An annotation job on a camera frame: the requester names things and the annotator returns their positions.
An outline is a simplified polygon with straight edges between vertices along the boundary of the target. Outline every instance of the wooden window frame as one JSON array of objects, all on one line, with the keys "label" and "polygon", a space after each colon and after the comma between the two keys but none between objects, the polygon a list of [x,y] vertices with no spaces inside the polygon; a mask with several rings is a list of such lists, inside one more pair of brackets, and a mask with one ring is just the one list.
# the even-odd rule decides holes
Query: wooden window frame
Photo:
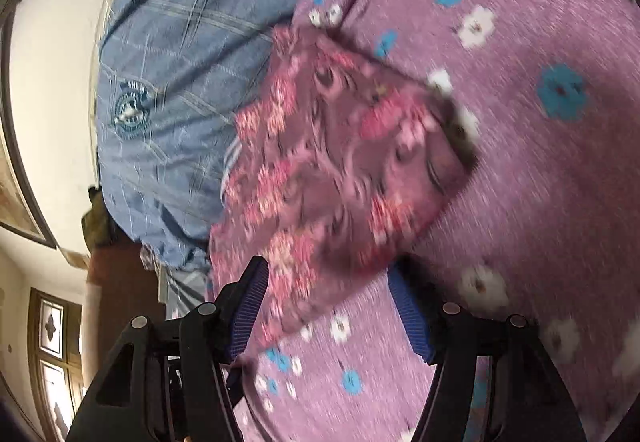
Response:
[{"label": "wooden window frame", "polygon": [[[62,307],[62,358],[50,354],[40,347],[40,308],[43,302]],[[78,339],[82,307],[55,296],[31,288],[29,316],[27,320],[27,353],[31,391],[36,412],[47,442],[58,442],[56,428],[49,414],[47,392],[42,378],[41,364],[52,364],[65,373],[65,384],[70,392],[70,401],[75,413],[82,401],[82,369],[79,346],[70,339]]]}]

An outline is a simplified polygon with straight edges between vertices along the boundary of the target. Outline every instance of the silver screw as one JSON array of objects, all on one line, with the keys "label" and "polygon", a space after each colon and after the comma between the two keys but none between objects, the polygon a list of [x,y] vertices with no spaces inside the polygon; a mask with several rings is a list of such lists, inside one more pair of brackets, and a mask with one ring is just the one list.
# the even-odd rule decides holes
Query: silver screw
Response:
[{"label": "silver screw", "polygon": [[144,316],[134,317],[131,320],[131,326],[134,327],[135,329],[144,328],[144,327],[146,327],[147,323],[148,323],[148,321],[146,320],[146,317],[144,317]]},{"label": "silver screw", "polygon": [[509,323],[511,323],[516,328],[524,328],[525,326],[527,326],[527,320],[522,316],[518,316],[517,314],[515,316],[511,316],[511,318],[509,319]]},{"label": "silver screw", "polygon": [[455,316],[456,314],[460,314],[460,305],[449,301],[442,305],[442,311],[450,316]]},{"label": "silver screw", "polygon": [[216,306],[213,303],[203,303],[198,307],[198,314],[201,316],[210,316],[216,311]]}]

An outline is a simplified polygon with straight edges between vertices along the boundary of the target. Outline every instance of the floral pillowcase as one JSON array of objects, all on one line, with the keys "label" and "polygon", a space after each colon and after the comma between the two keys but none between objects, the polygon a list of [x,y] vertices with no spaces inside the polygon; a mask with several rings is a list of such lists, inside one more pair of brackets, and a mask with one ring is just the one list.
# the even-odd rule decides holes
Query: floral pillowcase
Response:
[{"label": "floral pillowcase", "polygon": [[407,250],[466,180],[423,85],[314,28],[278,27],[262,98],[210,234],[213,300],[255,254],[269,285],[249,355],[298,332]]}]

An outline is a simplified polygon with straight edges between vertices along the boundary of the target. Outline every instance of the ribbed blue pad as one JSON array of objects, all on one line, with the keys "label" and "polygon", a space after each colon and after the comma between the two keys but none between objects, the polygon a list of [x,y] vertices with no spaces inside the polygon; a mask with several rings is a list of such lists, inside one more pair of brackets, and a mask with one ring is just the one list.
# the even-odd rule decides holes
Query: ribbed blue pad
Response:
[{"label": "ribbed blue pad", "polygon": [[424,362],[430,364],[431,361],[433,361],[436,351],[430,343],[427,321],[425,321],[420,313],[420,309],[415,302],[411,290],[395,266],[391,265],[389,267],[386,278],[389,291],[400,314],[404,332],[411,343],[411,348],[416,354],[422,357]]},{"label": "ribbed blue pad", "polygon": [[235,359],[244,352],[249,342],[251,330],[254,328],[255,318],[260,310],[264,293],[269,284],[269,265],[266,262],[260,264],[256,270],[247,291],[236,310],[231,325],[231,341],[226,348],[226,354]]}]

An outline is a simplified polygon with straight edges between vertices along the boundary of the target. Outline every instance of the blue bedsheet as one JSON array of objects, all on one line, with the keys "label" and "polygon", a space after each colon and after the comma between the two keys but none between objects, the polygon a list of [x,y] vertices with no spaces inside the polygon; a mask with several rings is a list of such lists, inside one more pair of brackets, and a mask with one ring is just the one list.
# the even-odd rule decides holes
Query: blue bedsheet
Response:
[{"label": "blue bedsheet", "polygon": [[109,212],[160,261],[207,266],[234,115],[296,0],[114,0],[101,44],[98,160]]}]

